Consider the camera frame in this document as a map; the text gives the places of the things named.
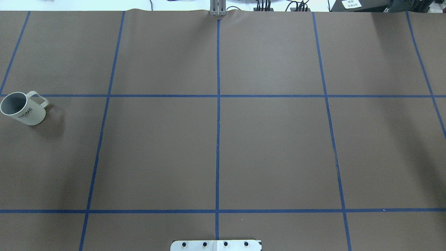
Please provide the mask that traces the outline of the white ceramic mug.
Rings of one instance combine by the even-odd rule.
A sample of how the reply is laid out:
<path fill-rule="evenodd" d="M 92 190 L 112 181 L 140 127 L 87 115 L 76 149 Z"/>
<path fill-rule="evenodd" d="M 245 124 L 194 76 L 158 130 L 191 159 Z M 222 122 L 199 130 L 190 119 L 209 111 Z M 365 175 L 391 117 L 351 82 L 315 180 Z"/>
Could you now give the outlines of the white ceramic mug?
<path fill-rule="evenodd" d="M 1 102 L 1 113 L 29 126 L 41 123 L 46 117 L 49 101 L 36 91 L 27 94 L 13 92 Z"/>

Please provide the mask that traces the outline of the aluminium frame post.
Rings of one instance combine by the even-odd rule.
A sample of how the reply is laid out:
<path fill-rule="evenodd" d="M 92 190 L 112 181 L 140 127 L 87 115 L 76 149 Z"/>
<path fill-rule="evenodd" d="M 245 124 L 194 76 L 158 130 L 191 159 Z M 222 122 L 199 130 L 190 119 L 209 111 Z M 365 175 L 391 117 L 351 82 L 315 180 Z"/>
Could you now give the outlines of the aluminium frame post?
<path fill-rule="evenodd" d="M 226 16 L 226 0 L 210 0 L 210 16 Z"/>

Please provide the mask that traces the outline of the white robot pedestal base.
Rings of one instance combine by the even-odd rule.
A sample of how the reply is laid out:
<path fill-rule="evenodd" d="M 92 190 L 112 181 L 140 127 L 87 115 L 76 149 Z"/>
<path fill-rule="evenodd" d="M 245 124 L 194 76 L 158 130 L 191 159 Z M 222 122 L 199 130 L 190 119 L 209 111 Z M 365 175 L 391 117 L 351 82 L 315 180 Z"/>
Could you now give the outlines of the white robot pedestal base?
<path fill-rule="evenodd" d="M 262 243 L 254 239 L 235 240 L 178 240 L 172 242 L 171 251 L 261 251 Z"/>

